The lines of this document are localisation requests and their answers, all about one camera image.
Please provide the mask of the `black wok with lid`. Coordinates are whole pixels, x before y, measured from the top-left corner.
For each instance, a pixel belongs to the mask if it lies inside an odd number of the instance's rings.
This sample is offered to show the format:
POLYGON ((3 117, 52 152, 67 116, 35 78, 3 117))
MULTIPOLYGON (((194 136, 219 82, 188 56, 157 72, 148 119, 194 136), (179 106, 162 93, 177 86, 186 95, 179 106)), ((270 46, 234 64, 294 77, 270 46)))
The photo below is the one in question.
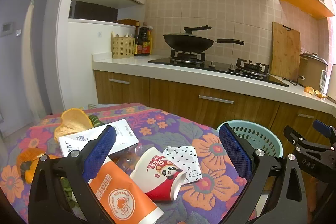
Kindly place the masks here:
POLYGON ((178 34, 164 34, 164 40, 169 47, 173 50, 189 53, 201 53, 208 50, 213 46, 213 43, 217 44, 237 44, 243 46, 245 43, 236 39, 217 39, 211 40, 201 36, 194 35, 194 31, 210 30, 212 27, 209 25, 201 27, 184 27, 184 33, 178 34))

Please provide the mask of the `white paper receipt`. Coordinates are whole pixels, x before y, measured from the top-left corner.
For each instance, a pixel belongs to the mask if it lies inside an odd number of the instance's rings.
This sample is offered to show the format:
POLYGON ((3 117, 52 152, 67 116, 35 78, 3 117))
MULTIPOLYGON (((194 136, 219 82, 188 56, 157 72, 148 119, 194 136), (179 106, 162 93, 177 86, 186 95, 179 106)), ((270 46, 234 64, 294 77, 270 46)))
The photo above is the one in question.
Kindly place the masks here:
POLYGON ((116 130, 116 141, 109 152, 109 156, 139 143, 126 119, 122 119, 86 131, 59 137, 63 156, 67 156, 73 150, 81 151, 90 140, 97 139, 106 126, 112 126, 116 130))

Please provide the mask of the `orange soy milk cup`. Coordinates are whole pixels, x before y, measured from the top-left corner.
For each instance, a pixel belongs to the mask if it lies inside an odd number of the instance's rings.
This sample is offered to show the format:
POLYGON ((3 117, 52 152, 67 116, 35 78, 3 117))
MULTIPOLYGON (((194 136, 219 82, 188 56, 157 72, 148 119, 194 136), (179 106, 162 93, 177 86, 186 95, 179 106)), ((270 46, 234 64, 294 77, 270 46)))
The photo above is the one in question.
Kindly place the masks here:
POLYGON ((89 186, 116 223, 156 223, 163 216, 163 211, 109 158, 89 186))

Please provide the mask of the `white kitchen countertop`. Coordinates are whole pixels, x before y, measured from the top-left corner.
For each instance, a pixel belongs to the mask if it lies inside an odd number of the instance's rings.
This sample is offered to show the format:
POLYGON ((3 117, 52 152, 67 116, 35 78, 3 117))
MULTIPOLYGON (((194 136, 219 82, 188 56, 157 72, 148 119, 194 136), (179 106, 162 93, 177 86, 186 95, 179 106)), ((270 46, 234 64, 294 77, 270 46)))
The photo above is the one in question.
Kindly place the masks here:
POLYGON ((151 55, 114 59, 110 52, 95 53, 92 55, 92 68, 96 71, 167 80, 265 98, 335 116, 333 102, 307 94, 299 85, 289 84, 285 87, 226 73, 149 63, 158 58, 159 56, 151 55))

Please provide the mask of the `large sauce bottle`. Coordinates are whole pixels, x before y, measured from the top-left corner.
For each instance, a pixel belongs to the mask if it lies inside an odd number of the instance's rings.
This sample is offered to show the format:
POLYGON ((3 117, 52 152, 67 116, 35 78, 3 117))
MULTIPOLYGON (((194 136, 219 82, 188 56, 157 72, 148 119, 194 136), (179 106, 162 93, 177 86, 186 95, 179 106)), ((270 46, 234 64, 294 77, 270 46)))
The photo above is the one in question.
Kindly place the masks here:
POLYGON ((140 38, 142 41, 142 55, 148 56, 151 54, 152 49, 152 26, 144 22, 140 28, 140 38))

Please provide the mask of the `clear plastic bag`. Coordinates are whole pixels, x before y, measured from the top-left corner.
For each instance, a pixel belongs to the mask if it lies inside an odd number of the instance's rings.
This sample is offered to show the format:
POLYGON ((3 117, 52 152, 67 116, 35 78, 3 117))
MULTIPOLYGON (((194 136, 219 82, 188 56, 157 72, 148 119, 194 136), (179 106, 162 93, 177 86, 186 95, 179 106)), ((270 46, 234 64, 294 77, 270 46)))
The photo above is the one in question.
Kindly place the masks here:
POLYGON ((120 152, 110 155, 110 158, 125 173, 130 174, 135 169, 135 166, 143 153, 143 146, 141 143, 138 143, 120 152))

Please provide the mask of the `dark soy sauce bottle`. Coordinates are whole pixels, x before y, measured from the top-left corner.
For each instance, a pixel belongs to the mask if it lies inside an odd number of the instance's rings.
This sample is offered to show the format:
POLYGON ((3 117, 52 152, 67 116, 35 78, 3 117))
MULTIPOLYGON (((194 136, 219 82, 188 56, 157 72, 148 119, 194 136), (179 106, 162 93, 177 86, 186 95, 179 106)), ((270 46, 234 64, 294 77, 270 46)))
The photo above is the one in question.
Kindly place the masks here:
POLYGON ((135 43, 134 43, 134 56, 141 56, 142 55, 142 40, 140 37, 140 26, 139 26, 139 22, 137 22, 135 24, 135 34, 134 34, 134 38, 135 38, 135 43))

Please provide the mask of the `light blue trash basket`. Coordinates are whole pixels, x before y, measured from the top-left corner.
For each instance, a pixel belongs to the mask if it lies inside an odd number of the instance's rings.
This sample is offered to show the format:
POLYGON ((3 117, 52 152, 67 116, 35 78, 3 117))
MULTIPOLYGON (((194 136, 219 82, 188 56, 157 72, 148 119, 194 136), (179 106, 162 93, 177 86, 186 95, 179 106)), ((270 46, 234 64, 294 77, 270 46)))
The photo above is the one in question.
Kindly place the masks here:
POLYGON ((220 131, 225 123, 229 124, 238 137, 246 139, 254 149, 263 149, 269 156, 283 157, 284 150, 280 139, 266 127, 250 121, 231 120, 220 124, 217 131, 220 131))

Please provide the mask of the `red white paper cup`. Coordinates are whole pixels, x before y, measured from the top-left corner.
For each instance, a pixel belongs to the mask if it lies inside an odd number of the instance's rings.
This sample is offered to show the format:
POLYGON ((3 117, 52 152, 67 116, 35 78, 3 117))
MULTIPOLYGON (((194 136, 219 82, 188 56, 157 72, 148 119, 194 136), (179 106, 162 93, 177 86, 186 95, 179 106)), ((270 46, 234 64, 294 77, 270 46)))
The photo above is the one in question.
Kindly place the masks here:
POLYGON ((175 201, 186 178, 176 166, 155 147, 139 159, 130 178, 152 201, 175 201))

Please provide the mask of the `white timer device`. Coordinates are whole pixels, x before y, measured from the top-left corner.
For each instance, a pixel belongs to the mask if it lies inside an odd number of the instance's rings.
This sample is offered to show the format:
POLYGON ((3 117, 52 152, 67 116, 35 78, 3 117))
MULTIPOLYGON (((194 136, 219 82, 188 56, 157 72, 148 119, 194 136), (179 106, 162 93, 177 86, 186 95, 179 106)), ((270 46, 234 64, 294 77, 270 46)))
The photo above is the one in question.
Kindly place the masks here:
POLYGON ((322 70, 321 71, 321 77, 319 80, 319 90, 322 91, 325 87, 326 84, 326 77, 327 77, 327 71, 326 70, 322 70))

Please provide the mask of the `brown rice cooker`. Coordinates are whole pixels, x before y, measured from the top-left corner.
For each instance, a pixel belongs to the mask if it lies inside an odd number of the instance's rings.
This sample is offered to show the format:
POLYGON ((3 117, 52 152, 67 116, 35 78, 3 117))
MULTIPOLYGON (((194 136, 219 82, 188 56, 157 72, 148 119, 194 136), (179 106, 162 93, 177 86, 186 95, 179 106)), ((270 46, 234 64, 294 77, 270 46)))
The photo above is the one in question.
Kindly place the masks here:
POLYGON ((327 71, 327 67, 327 62, 316 53, 300 54, 298 83, 303 87, 311 86, 314 90, 319 90, 321 71, 327 71))

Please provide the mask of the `beige utensil basket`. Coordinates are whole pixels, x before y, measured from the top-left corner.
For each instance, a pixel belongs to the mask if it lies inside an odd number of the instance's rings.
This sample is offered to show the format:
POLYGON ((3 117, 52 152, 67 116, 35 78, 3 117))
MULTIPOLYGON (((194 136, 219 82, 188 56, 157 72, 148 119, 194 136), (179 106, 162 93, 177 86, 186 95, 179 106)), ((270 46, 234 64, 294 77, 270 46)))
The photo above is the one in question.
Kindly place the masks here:
POLYGON ((134 56, 135 38, 118 36, 111 32, 111 51, 113 59, 124 59, 134 56))

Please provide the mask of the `wooden cutting board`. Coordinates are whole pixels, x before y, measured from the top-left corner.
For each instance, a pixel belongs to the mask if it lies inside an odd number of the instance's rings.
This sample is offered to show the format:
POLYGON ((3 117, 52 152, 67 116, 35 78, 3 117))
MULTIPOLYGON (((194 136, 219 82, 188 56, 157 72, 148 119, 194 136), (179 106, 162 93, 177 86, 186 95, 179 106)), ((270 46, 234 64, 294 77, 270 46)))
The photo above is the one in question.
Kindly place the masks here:
POLYGON ((272 75, 296 81, 301 54, 300 33, 283 24, 272 22, 272 75))

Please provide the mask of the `orange wall cabinet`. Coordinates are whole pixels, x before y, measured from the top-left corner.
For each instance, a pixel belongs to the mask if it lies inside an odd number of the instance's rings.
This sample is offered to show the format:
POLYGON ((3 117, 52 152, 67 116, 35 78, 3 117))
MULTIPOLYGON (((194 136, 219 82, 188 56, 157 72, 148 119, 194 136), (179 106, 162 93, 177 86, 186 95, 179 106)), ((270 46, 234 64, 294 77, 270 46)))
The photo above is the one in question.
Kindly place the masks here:
POLYGON ((334 13, 320 0, 280 0, 288 2, 315 19, 330 18, 334 13))

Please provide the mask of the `black gas stove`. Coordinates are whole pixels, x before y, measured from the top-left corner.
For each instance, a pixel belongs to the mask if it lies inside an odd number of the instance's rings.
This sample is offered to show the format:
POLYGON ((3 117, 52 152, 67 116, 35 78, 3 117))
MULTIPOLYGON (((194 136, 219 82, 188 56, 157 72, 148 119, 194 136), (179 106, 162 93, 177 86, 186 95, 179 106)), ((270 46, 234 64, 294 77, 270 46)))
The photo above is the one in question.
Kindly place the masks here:
POLYGON ((148 63, 173 65, 176 67, 195 68, 204 71, 226 73, 249 79, 260 80, 283 87, 289 86, 288 84, 285 84, 281 80, 278 80, 276 77, 271 76, 268 73, 269 65, 262 63, 252 63, 252 61, 247 61, 244 59, 237 59, 233 64, 224 64, 206 60, 205 53, 188 53, 171 50, 170 57, 150 60, 148 63))

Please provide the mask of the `polka dot paper wrapper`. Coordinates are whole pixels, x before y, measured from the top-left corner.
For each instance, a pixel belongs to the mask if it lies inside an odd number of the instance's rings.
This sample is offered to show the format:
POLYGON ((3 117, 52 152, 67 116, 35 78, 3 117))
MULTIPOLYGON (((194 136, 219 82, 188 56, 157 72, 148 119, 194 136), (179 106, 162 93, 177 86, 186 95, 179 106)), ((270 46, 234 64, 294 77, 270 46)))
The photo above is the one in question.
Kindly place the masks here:
POLYGON ((193 146, 166 147, 163 154, 185 171, 186 178, 183 184, 190 184, 202 179, 202 172, 198 161, 196 148, 193 146))

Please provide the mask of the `large pomelo peel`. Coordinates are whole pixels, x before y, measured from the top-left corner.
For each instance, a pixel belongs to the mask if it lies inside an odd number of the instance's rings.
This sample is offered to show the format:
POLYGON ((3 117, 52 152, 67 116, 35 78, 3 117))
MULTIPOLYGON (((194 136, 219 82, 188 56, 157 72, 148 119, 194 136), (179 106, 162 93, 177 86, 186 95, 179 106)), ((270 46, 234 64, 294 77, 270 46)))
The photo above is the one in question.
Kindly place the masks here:
POLYGON ((58 143, 59 138, 66 135, 86 131, 93 128, 93 124, 86 113, 77 108, 66 110, 61 115, 61 125, 54 131, 54 139, 58 143))

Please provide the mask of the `orange peel piece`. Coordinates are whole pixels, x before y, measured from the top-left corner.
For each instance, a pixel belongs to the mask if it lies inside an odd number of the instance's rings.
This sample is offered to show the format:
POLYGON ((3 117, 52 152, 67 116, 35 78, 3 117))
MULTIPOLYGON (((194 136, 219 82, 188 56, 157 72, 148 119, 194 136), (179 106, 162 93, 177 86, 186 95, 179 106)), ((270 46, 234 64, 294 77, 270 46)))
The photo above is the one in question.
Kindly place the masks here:
POLYGON ((27 148, 17 157, 16 166, 21 178, 27 183, 33 182, 39 158, 46 152, 40 148, 27 148))

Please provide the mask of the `wooden cabinet doors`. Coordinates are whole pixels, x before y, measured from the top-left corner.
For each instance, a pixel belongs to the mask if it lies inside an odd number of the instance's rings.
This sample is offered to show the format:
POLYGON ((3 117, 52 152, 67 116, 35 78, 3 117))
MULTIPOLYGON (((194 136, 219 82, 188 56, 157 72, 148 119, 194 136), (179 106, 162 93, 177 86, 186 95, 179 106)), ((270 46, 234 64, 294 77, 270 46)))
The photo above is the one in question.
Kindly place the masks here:
POLYGON ((141 103, 212 128, 230 120, 255 122, 280 139, 284 153, 293 150, 285 126, 323 145, 329 139, 313 128, 314 120, 335 126, 331 114, 264 98, 112 72, 94 71, 94 77, 99 103, 141 103))

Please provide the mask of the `green vegetable leaf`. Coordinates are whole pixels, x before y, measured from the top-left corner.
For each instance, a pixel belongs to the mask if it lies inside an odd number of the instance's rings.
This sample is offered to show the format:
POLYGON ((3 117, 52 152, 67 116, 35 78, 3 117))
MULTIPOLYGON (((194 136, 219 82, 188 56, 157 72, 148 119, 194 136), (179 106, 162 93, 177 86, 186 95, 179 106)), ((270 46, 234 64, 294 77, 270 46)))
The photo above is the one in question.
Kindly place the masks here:
POLYGON ((96 115, 93 115, 93 114, 89 115, 88 118, 90 119, 93 127, 99 127, 105 124, 102 121, 100 121, 98 116, 96 115))

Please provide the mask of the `floral tablecloth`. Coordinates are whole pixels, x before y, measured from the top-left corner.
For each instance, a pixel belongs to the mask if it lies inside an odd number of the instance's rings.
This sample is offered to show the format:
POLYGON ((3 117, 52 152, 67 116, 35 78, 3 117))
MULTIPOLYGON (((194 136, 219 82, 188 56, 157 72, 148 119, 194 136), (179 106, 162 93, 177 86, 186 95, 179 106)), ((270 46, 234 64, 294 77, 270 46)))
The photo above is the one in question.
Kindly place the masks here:
MULTIPOLYGON (((104 123, 125 119, 143 149, 195 147, 202 179, 183 186, 176 201, 160 203, 164 215, 158 223, 219 223, 246 184, 224 151, 218 132, 209 126, 139 103, 88 110, 87 114, 96 115, 104 123)), ((19 174, 17 157, 35 147, 60 156, 59 144, 54 140, 54 130, 60 124, 59 114, 47 116, 1 149, 5 154, 1 164, 1 189, 24 220, 27 219, 30 184, 19 174)))

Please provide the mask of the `orange peels on counter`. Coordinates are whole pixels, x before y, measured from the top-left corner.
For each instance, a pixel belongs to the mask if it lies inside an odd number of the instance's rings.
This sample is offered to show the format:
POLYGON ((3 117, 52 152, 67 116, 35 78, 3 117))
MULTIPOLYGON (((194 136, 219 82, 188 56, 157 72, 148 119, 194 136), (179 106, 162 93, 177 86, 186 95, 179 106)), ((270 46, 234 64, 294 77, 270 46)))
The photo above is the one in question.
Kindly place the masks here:
POLYGON ((304 92, 310 95, 315 95, 318 98, 326 98, 327 96, 323 93, 321 93, 319 90, 314 90, 313 87, 307 86, 304 88, 304 92))

